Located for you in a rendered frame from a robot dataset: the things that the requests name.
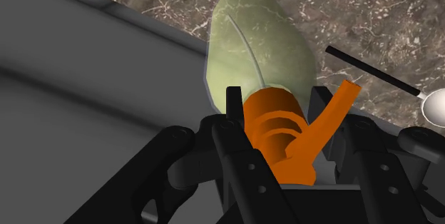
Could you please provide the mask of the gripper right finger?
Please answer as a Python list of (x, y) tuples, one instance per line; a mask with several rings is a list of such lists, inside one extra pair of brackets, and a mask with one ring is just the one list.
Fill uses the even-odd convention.
[(445, 224), (445, 204), (428, 193), (432, 164), (445, 164), (445, 137), (424, 127), (383, 131), (372, 119), (346, 115), (323, 148), (335, 183), (307, 191), (307, 224)]

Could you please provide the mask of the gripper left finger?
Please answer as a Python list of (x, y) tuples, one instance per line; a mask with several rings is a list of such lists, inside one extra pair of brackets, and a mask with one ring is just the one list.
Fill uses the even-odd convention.
[[(223, 182), (235, 201), (216, 224), (300, 224), (263, 155), (247, 139), (241, 120), (241, 89), (229, 86), (226, 115), (214, 119), (209, 129)], [(150, 200), (156, 203), (157, 224), (168, 224), (197, 190), (176, 189), (167, 178), (168, 169), (192, 150), (195, 140), (189, 128), (164, 128), (64, 224), (144, 224), (142, 212)]]

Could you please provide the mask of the black-handled white spoon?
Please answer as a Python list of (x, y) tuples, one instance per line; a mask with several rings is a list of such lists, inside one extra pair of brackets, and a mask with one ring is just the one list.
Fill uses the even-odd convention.
[(358, 58), (350, 56), (349, 54), (336, 49), (333, 46), (328, 46), (325, 49), (325, 52), (421, 99), (422, 116), (430, 124), (436, 127), (445, 128), (445, 88), (440, 88), (429, 94), (426, 94), (419, 89), (383, 71), (380, 71), (373, 66), (370, 66), (369, 64), (359, 60)]

